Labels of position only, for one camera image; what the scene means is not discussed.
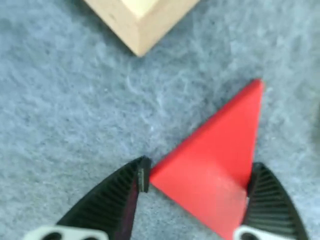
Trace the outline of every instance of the screw hole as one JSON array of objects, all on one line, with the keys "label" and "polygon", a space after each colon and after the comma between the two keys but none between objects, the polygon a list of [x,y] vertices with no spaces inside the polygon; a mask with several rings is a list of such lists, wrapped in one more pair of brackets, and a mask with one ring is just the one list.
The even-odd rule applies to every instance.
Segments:
[{"label": "screw hole", "polygon": [[87,238],[85,238],[85,239],[83,239],[83,240],[99,240],[99,239],[96,238],[96,237],[87,237]]},{"label": "screw hole", "polygon": [[42,238],[42,240],[61,240],[62,235],[59,232],[52,232]]},{"label": "screw hole", "polygon": [[241,240],[259,240],[259,238],[257,238],[252,233],[246,232],[246,233],[241,235]]}]

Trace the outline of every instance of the red triangular block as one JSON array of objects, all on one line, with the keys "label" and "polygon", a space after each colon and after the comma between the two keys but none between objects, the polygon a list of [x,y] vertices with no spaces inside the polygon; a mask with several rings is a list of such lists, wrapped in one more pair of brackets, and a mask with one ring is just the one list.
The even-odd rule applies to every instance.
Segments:
[{"label": "red triangular block", "polygon": [[156,165],[151,183],[232,240],[247,205],[263,82],[254,80]]}]

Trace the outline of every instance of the wooden block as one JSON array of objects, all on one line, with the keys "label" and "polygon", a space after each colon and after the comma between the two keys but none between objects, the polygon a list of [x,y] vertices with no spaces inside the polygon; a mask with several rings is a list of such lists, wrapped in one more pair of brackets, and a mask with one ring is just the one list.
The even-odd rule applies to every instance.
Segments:
[{"label": "wooden block", "polygon": [[200,0],[84,1],[141,57]]}]

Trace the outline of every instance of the carpet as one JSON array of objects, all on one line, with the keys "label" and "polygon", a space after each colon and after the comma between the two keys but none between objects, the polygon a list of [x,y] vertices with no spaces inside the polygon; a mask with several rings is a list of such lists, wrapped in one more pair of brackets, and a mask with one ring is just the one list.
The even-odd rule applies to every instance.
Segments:
[{"label": "carpet", "polygon": [[[202,0],[137,58],[82,1],[2,0],[0,239],[55,223],[136,157],[157,163],[258,77],[255,161],[320,239],[319,10],[318,0]],[[219,237],[152,187],[132,239]]]}]

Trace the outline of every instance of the black rubber grip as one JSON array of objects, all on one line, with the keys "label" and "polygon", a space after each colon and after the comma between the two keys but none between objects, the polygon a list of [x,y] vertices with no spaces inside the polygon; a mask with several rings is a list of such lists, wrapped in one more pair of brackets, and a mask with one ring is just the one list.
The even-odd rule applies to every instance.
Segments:
[{"label": "black rubber grip", "polygon": [[57,225],[101,230],[110,240],[129,240],[139,192],[147,192],[151,160],[126,164],[84,196]]},{"label": "black rubber grip", "polygon": [[294,240],[308,240],[290,197],[263,163],[253,165],[248,196],[242,224]]}]

